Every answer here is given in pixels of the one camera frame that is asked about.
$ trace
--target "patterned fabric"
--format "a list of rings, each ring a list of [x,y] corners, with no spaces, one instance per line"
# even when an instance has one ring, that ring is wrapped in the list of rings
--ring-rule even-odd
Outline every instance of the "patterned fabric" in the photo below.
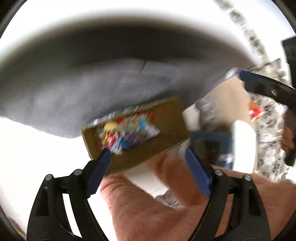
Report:
[[[264,111],[263,116],[255,121],[258,142],[258,174],[272,182],[280,182],[289,170],[284,162],[285,152],[281,149],[283,116],[287,107],[266,96],[250,93],[250,97]]]

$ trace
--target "open cardboard box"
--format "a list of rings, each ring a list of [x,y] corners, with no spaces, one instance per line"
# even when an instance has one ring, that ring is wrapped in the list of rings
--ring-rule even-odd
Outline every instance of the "open cardboard box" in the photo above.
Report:
[[[98,127],[103,127],[110,120],[120,119],[143,111],[152,111],[154,112],[154,124],[160,130],[160,133],[142,145],[123,150],[121,155],[112,154],[111,164],[106,176],[138,166],[142,162],[166,152],[188,139],[182,110],[176,98],[169,98],[146,105],[141,110],[118,115],[96,126],[84,129],[82,137],[89,156],[96,159],[101,152],[100,143],[96,142],[94,137]]]

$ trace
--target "human hand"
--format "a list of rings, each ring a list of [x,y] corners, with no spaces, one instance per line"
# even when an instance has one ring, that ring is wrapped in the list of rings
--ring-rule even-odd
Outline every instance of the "human hand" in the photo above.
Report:
[[[283,131],[283,139],[281,140],[281,148],[284,151],[293,150],[295,148],[294,137],[292,130],[286,125],[287,115],[284,117],[284,131]]]
[[[184,160],[175,160],[162,154],[149,160],[147,165],[185,208],[175,210],[159,203],[123,174],[105,178],[101,183],[101,195],[108,204],[118,240],[187,241],[208,199],[199,192]],[[229,176],[243,176],[239,172],[219,169]],[[273,239],[296,208],[296,203],[292,201],[296,199],[296,186],[286,180],[275,184],[257,175],[252,177],[263,200]],[[225,231],[231,205],[232,196],[229,195],[217,236]]]

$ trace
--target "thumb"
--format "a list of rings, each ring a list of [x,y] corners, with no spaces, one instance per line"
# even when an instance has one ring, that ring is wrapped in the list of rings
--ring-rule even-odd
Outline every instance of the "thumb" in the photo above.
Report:
[[[122,174],[103,179],[101,195],[108,204],[119,241],[186,241],[203,211],[167,207]]]

